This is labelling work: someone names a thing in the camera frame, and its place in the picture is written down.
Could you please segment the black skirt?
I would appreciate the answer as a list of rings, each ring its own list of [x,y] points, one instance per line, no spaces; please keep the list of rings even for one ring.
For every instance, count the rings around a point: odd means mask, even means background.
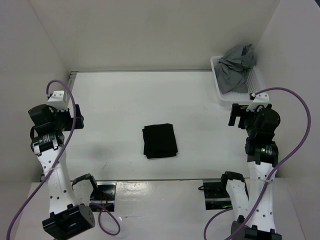
[[[143,154],[147,159],[160,159],[175,157],[178,146],[171,123],[145,126],[143,133]]]

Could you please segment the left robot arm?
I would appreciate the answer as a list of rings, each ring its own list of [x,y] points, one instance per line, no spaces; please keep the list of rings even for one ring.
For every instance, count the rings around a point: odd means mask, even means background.
[[[64,132],[83,129],[79,105],[75,117],[70,110],[41,104],[28,111],[34,123],[30,131],[31,150],[37,156],[49,190],[49,218],[42,221],[44,231],[56,240],[69,240],[95,226],[90,200],[100,188],[87,173],[70,180]]]

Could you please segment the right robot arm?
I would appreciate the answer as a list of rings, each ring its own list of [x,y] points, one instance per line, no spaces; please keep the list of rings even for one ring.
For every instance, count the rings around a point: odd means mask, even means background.
[[[271,104],[248,110],[246,105],[234,103],[229,126],[246,130],[245,153],[249,180],[241,173],[226,171],[221,176],[219,192],[230,197],[234,210],[231,235],[234,240],[281,240],[273,216],[273,181],[269,174],[278,164],[279,151],[273,141],[280,125],[280,115]]]

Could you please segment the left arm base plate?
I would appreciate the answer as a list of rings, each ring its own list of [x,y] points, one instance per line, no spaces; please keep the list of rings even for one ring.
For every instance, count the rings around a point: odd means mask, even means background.
[[[109,212],[115,211],[116,186],[114,181],[98,181],[97,189],[90,196],[90,202],[105,207]]]

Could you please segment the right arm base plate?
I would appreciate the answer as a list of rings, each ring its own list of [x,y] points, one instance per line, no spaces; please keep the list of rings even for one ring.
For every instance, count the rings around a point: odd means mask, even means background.
[[[220,179],[203,180],[198,190],[204,194],[206,210],[224,210],[232,207],[230,196],[222,188]]]

